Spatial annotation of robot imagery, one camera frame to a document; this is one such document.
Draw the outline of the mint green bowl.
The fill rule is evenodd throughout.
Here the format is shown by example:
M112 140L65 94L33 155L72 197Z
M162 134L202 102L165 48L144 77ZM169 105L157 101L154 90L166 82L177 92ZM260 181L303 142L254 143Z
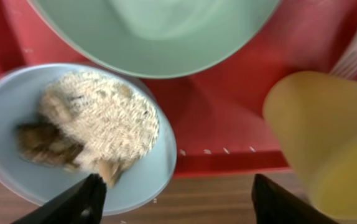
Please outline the mint green bowl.
M42 20L82 56L142 78L183 77L249 42L278 0L34 0Z

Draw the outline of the yellow plastic cup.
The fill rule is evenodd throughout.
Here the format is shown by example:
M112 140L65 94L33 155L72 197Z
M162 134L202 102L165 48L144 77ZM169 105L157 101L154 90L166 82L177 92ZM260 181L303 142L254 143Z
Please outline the yellow plastic cup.
M262 113L311 204L357 220L357 81L293 73L271 88Z

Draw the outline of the rice and food scraps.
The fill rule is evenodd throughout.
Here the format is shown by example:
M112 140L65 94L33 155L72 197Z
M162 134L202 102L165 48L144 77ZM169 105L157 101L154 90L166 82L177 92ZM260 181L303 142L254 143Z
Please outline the rice and food scraps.
M48 84L39 120L17 127L20 156L37 164L98 173L111 188L159 137L154 104L105 73L68 72Z

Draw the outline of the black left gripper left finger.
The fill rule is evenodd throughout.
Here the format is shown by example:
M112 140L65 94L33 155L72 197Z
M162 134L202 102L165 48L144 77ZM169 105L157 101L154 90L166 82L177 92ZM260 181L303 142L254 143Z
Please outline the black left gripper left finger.
M90 174L12 224L100 224L106 192L103 178Z

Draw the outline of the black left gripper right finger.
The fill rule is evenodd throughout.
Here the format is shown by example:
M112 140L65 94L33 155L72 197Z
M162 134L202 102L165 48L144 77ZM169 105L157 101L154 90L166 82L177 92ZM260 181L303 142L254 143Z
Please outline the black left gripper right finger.
M251 192L257 224L338 224L262 174Z

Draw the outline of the light blue bowl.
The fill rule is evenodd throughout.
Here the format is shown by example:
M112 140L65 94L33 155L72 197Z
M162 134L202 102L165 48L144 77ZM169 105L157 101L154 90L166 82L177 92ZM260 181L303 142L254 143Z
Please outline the light blue bowl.
M77 70L94 70L116 77L156 100L139 79L115 74L90 64L46 63L21 67L0 79L0 183L18 196L43 205L88 177L87 172L67 172L62 168L37 165L22 159L17 150L15 129L18 124L37 118L37 103L45 86L59 76ZM124 172L107 191L103 214L116 215L150 202L170 182L177 161L174 132L163 111L158 108L159 137L146 156Z

